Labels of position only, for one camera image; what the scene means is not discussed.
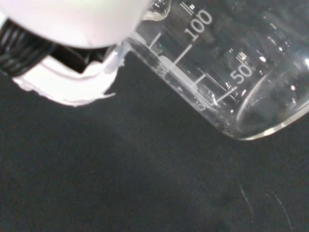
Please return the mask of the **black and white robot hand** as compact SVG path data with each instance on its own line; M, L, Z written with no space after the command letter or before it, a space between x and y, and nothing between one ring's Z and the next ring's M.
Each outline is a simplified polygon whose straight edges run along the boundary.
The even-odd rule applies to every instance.
M129 52L125 40L169 8L155 0L3 0L0 74L63 105L106 99Z

